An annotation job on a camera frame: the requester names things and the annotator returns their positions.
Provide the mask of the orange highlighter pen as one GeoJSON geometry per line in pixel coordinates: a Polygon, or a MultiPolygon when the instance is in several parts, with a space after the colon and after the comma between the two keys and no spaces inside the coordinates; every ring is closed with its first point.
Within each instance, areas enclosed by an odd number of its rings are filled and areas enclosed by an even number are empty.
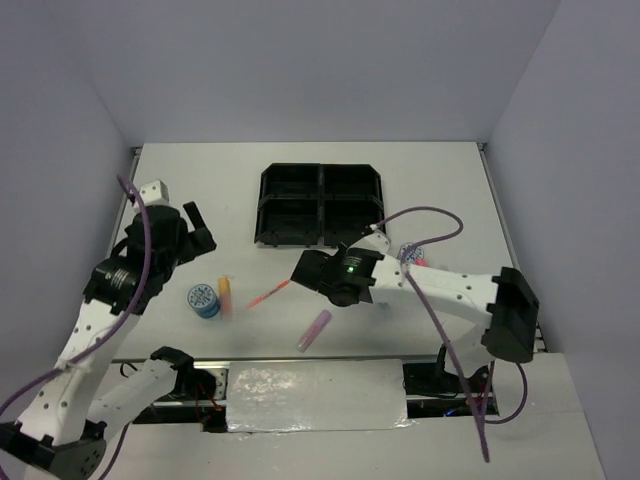
{"type": "Polygon", "coordinates": [[[287,279],[281,283],[279,283],[276,287],[270,289],[269,291],[257,296],[255,299],[251,300],[247,305],[246,308],[247,309],[251,309],[255,306],[257,306],[258,304],[260,304],[261,302],[263,302],[264,300],[268,299],[269,297],[271,297],[272,295],[278,293],[279,291],[281,291],[283,288],[285,288],[288,284],[290,283],[290,280],[287,279]]]}

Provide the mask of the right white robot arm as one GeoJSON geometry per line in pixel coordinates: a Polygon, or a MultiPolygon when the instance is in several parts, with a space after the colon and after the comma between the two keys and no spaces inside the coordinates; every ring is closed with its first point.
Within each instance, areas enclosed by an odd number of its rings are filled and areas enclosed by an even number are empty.
{"type": "Polygon", "coordinates": [[[396,306],[420,293],[434,311],[469,322],[470,330],[452,340],[451,353],[439,349],[431,375],[411,386],[413,393],[459,393],[494,360],[532,361],[539,301],[519,270],[504,267],[497,275],[456,273],[403,263],[389,249],[389,239],[373,233],[350,246],[339,245],[334,254],[305,250],[290,279],[337,307],[396,306]]]}

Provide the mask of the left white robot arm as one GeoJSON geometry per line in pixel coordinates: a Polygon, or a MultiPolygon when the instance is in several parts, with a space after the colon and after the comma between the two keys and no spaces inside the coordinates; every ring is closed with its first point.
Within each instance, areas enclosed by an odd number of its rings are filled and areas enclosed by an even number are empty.
{"type": "Polygon", "coordinates": [[[161,347],[125,382],[97,394],[120,345],[174,270],[216,248],[193,202],[181,210],[147,206],[125,232],[94,267],[55,367],[21,388],[36,397],[1,426],[2,451],[59,479],[90,478],[108,441],[156,400],[216,389],[215,377],[196,368],[190,355],[161,347]]]}

